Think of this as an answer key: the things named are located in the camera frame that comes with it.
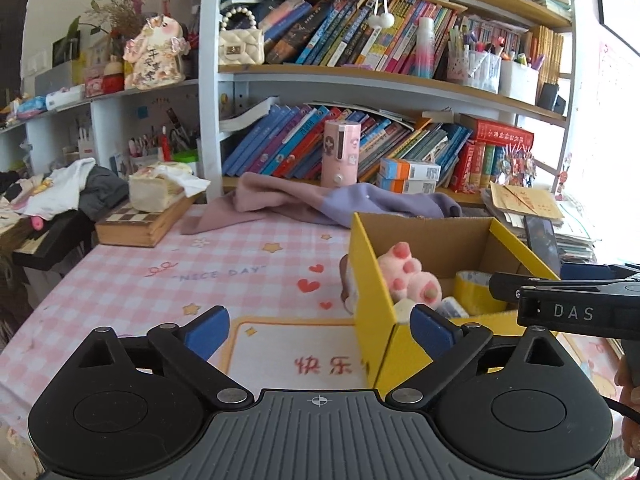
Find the person's hand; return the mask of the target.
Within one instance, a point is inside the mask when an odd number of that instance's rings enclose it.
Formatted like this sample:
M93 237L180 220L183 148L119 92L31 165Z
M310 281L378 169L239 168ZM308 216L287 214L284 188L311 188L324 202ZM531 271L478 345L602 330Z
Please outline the person's hand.
M632 383L627 360L624 356L620 362L618 362L615 383L622 388L622 391L620 392L620 403L638 412L640 408L639 388L635 387ZM625 453L629 457L638 460L640 454L640 429L639 425L628 417L623 420L622 438Z

